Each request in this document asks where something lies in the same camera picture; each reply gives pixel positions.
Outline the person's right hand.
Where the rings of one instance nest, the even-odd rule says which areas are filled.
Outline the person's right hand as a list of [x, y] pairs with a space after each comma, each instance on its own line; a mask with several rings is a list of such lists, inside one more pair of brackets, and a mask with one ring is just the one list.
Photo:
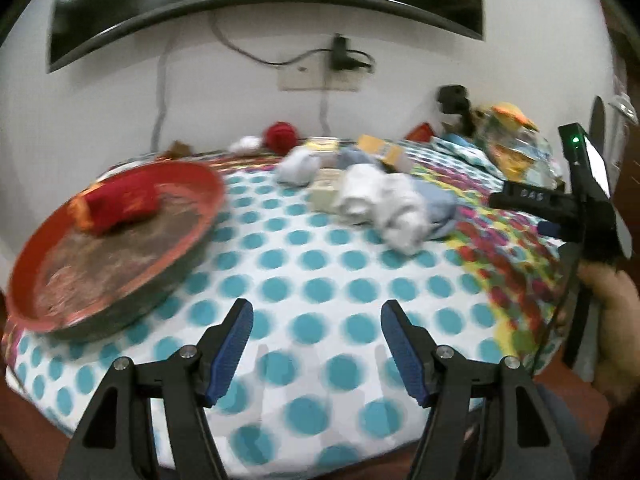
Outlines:
[[592, 385], [612, 406], [639, 389], [639, 292], [631, 277], [603, 263], [582, 260], [577, 276], [602, 307]]

